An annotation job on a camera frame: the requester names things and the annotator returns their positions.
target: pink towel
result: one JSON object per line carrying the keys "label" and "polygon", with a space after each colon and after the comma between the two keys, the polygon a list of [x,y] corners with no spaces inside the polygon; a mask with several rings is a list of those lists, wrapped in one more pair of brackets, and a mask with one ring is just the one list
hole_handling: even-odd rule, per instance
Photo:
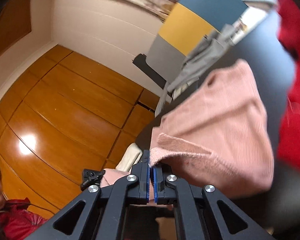
{"label": "pink towel", "polygon": [[228,197],[268,190],[274,158],[266,110],[242,59],[214,70],[151,138],[150,165],[163,162],[190,184],[212,184]]}

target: gray garment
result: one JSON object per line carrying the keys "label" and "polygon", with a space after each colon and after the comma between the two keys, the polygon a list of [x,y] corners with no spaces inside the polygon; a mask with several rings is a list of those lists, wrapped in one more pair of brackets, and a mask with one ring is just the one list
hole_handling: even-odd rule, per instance
{"label": "gray garment", "polygon": [[183,61],[181,72],[168,86],[168,92],[172,92],[191,79],[200,77],[207,71],[230,46],[233,46],[231,37],[236,31],[237,28],[226,24],[221,33],[213,30],[207,37],[203,37]]}

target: metal bolt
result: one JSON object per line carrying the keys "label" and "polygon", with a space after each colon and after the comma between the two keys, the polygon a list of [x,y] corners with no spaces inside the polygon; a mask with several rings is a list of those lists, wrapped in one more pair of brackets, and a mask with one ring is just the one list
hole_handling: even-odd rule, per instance
{"label": "metal bolt", "polygon": [[176,176],[176,175],[173,175],[173,174],[168,175],[168,176],[167,176],[167,180],[168,180],[168,181],[176,181],[176,180],[177,180],[177,176]]}
{"label": "metal bolt", "polygon": [[128,175],[127,176],[127,181],[135,181],[137,179],[137,176],[136,175]]}
{"label": "metal bolt", "polygon": [[89,192],[94,193],[99,190],[99,187],[97,185],[91,185],[88,187]]}
{"label": "metal bolt", "polygon": [[204,190],[206,191],[206,192],[214,192],[215,191],[215,187],[214,186],[212,186],[212,185],[206,185],[205,187],[204,187]]}

